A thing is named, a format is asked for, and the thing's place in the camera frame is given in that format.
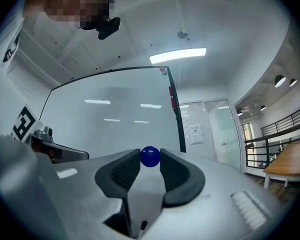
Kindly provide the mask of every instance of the black pendant lamp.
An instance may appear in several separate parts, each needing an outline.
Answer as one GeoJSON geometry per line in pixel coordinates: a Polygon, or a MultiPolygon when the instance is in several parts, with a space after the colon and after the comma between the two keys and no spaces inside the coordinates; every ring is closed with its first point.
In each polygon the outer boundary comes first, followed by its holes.
{"type": "Polygon", "coordinates": [[[294,86],[294,85],[296,84],[296,82],[297,82],[297,80],[294,79],[294,78],[292,78],[292,79],[290,80],[290,87],[294,86]]]}
{"type": "Polygon", "coordinates": [[[282,85],[284,81],[286,81],[286,77],[284,77],[282,74],[278,74],[274,79],[274,86],[277,88],[282,85]]]}

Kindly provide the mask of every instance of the wooden floor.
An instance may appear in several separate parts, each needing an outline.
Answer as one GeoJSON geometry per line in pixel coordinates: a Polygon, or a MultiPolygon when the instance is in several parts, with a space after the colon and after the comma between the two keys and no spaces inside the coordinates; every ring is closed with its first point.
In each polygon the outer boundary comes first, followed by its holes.
{"type": "MultiPolygon", "coordinates": [[[[262,187],[265,184],[265,180],[261,179],[261,178],[257,178],[257,177],[253,177],[250,176],[249,177],[251,179],[253,179],[256,183],[258,183],[259,185],[261,185],[262,187]]],[[[278,183],[278,182],[273,182],[270,181],[270,185],[269,185],[269,189],[268,191],[274,195],[283,205],[293,201],[299,191],[300,191],[300,184],[296,185],[296,184],[288,184],[287,188],[284,188],[285,183],[278,183]]]]}

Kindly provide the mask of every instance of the glass door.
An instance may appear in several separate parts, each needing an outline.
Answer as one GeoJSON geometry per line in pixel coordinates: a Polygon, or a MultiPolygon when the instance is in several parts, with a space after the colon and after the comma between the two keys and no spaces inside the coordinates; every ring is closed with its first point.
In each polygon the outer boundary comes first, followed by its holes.
{"type": "Polygon", "coordinates": [[[204,102],[218,162],[241,170],[239,135],[227,100],[204,102]]]}

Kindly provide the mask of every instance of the whiteboard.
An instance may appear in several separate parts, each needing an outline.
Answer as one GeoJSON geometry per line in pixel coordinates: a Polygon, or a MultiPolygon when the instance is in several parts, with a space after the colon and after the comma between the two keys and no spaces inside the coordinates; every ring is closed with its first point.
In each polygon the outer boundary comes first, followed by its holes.
{"type": "Polygon", "coordinates": [[[40,120],[56,144],[91,159],[146,146],[180,151],[170,86],[159,68],[92,75],[52,90],[40,120]]]}

